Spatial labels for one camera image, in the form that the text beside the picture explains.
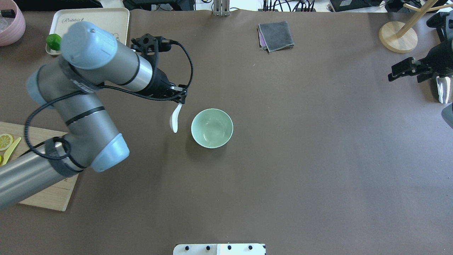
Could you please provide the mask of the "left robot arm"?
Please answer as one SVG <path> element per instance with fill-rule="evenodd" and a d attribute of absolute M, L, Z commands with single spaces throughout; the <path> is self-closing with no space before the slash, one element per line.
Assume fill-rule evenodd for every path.
<path fill-rule="evenodd" d="M 174 101 L 170 127 L 178 117 L 189 85 L 175 85 L 158 69 L 159 53 L 182 44 L 145 34 L 132 47 L 95 24 L 82 21 L 69 27 L 61 54 L 28 79 L 27 92 L 39 104 L 24 125 L 28 151 L 1 167 L 1 209 L 15 205 L 47 187 L 91 167 L 103 172 L 126 159 L 129 148 L 105 110 L 97 92 L 116 91 L 154 101 Z M 46 108 L 58 111 L 69 129 L 37 145 L 29 140 L 32 119 Z"/>

